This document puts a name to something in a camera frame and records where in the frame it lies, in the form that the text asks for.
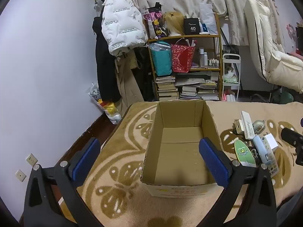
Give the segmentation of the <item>white square charger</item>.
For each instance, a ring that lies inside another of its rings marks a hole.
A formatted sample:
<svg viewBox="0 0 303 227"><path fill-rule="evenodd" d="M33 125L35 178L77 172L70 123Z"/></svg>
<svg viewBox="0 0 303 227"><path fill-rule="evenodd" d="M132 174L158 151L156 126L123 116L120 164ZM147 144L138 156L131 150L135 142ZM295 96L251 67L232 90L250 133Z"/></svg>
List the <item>white square charger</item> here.
<svg viewBox="0 0 303 227"><path fill-rule="evenodd" d="M275 140L273 134L272 133L266 134L263 138L268 142L268 144L270 145L271 150L273 152L275 152L278 148L278 143Z"/></svg>

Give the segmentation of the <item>green oval remote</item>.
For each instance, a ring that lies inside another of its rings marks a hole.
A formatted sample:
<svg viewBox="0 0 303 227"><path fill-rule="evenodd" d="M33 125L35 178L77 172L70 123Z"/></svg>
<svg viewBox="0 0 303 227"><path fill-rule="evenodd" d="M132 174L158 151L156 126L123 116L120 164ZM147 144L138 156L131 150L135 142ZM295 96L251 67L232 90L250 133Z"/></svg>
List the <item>green oval remote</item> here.
<svg viewBox="0 0 303 227"><path fill-rule="evenodd" d="M237 160L242 166L249 166L253 168L257 167L252 152L244 142L241 140L236 140L234 142L234 149Z"/></svg>

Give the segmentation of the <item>white TV remote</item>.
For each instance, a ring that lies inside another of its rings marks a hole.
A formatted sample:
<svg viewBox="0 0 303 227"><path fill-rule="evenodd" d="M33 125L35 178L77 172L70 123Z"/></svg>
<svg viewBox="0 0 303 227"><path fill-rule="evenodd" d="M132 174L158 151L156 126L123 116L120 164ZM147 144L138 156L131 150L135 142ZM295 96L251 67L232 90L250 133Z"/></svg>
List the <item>white TV remote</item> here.
<svg viewBox="0 0 303 227"><path fill-rule="evenodd" d="M275 158L274 152L271 150L270 145L268 144L268 142L262 137L261 138L267 153L268 153L268 163L266 164L268 167L268 170L270 172L271 178L273 178L275 175L277 175L279 173L279 167L278 167L278 163L277 160Z"/></svg>

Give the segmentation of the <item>silver cartoon earbud case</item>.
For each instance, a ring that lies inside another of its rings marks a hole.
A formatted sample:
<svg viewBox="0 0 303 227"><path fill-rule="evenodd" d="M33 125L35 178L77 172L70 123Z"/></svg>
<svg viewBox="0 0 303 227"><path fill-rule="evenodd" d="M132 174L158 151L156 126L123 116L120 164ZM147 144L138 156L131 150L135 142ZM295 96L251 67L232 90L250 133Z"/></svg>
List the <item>silver cartoon earbud case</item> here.
<svg viewBox="0 0 303 227"><path fill-rule="evenodd" d="M266 128L266 123L264 120L256 120L253 122L253 129L256 135L261 134Z"/></svg>

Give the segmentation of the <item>white Midea remote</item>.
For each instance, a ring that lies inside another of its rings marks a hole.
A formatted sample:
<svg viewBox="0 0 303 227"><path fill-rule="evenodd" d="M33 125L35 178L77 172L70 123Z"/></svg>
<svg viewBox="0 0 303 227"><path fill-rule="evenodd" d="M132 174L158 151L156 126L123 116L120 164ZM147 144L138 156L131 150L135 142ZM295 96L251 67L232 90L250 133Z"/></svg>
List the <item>white Midea remote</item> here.
<svg viewBox="0 0 303 227"><path fill-rule="evenodd" d="M252 140L255 137L253 123L249 113L241 111L241 120L244 127L244 136L246 140Z"/></svg>

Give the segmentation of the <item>white plug charger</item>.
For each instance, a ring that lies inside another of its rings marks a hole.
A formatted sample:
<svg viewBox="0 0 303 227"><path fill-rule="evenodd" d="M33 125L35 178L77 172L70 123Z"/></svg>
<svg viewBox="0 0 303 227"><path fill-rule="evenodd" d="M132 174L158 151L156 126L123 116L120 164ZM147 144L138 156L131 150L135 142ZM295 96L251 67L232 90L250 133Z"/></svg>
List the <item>white plug charger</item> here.
<svg viewBox="0 0 303 227"><path fill-rule="evenodd" d="M234 122L234 133L238 135L244 134L244 125L241 119L238 119Z"/></svg>

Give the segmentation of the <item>cardboard box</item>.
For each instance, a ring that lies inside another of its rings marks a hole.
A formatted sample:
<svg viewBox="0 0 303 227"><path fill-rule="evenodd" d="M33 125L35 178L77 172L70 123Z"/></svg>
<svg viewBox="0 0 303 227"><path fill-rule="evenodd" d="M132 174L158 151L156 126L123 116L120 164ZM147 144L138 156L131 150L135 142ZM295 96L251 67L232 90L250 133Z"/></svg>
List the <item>cardboard box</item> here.
<svg viewBox="0 0 303 227"><path fill-rule="evenodd" d="M192 198L220 188L199 153L203 138L222 149L206 101L157 104L140 177L151 196Z"/></svg>

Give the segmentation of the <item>light blue device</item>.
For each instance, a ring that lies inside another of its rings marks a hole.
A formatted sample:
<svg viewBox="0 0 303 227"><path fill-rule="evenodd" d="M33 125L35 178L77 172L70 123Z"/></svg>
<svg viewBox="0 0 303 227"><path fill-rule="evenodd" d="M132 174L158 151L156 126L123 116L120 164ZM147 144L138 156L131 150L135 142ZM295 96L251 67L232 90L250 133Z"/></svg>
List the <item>light blue device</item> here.
<svg viewBox="0 0 303 227"><path fill-rule="evenodd" d="M252 140L256 150L258 151L258 154L260 156L260 159L262 163L267 164L268 163L268 153L267 150L261 140L261 138L256 135Z"/></svg>

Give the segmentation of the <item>stack of books right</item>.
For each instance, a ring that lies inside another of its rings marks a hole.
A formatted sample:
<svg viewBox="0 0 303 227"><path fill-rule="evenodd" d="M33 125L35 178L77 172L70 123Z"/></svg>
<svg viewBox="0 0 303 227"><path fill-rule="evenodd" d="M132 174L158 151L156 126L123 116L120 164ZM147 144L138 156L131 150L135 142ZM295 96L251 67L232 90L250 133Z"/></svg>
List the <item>stack of books right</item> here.
<svg viewBox="0 0 303 227"><path fill-rule="evenodd" d="M180 100L219 100L219 72L192 71L176 73L175 87Z"/></svg>

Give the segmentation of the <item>wooden bookshelf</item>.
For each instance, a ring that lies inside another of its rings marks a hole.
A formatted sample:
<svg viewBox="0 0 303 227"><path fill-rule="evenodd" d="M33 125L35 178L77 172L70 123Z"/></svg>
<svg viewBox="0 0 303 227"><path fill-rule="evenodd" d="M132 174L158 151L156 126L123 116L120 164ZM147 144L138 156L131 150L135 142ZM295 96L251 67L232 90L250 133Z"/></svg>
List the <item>wooden bookshelf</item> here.
<svg viewBox="0 0 303 227"><path fill-rule="evenodd" d="M221 36L211 34L198 18L180 12L151 14L148 40L156 100L220 100Z"/></svg>

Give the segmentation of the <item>red gift bag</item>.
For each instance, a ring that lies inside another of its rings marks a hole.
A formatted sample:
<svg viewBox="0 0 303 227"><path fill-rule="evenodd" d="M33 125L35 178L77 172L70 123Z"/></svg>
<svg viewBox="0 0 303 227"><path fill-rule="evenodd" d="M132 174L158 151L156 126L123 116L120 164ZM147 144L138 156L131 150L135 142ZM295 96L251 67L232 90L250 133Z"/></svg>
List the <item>red gift bag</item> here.
<svg viewBox="0 0 303 227"><path fill-rule="evenodd" d="M195 40L193 46L184 37L175 44L171 44L172 69L175 73L188 73L192 67L195 52Z"/></svg>

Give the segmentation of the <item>black box with 40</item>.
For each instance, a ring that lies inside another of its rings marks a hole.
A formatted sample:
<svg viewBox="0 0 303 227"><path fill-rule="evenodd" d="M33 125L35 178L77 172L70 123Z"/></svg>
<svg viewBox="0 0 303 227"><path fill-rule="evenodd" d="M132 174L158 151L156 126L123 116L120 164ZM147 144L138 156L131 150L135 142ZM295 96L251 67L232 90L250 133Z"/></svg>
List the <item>black box with 40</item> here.
<svg viewBox="0 0 303 227"><path fill-rule="evenodd" d="M185 18L183 27L185 35L199 35L201 32L198 18Z"/></svg>

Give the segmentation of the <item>blonde wig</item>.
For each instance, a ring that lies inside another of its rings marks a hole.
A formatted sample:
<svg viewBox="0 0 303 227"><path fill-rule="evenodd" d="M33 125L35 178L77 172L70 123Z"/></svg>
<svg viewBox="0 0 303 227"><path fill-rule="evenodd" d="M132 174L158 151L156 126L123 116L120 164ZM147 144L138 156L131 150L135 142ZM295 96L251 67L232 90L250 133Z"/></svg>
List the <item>blonde wig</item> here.
<svg viewBox="0 0 303 227"><path fill-rule="evenodd" d="M163 19L169 36L184 35L184 16L181 12L165 12Z"/></svg>

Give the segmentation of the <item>white puffer jacket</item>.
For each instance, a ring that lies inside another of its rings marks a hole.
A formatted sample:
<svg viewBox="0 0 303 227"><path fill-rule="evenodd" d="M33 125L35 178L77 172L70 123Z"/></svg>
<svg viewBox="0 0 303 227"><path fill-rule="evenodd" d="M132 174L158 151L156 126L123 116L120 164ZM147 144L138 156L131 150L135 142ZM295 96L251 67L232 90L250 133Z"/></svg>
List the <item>white puffer jacket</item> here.
<svg viewBox="0 0 303 227"><path fill-rule="evenodd" d="M132 0L104 1L102 33L113 56L143 47L148 40L143 16Z"/></svg>

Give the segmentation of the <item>lower wall socket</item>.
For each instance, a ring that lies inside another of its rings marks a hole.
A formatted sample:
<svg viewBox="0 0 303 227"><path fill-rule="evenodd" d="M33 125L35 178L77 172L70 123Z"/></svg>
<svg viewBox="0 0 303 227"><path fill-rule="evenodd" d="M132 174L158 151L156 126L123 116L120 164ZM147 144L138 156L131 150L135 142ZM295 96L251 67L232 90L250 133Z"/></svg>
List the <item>lower wall socket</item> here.
<svg viewBox="0 0 303 227"><path fill-rule="evenodd" d="M22 170L17 170L15 176L20 182L23 182L26 178L26 174Z"/></svg>

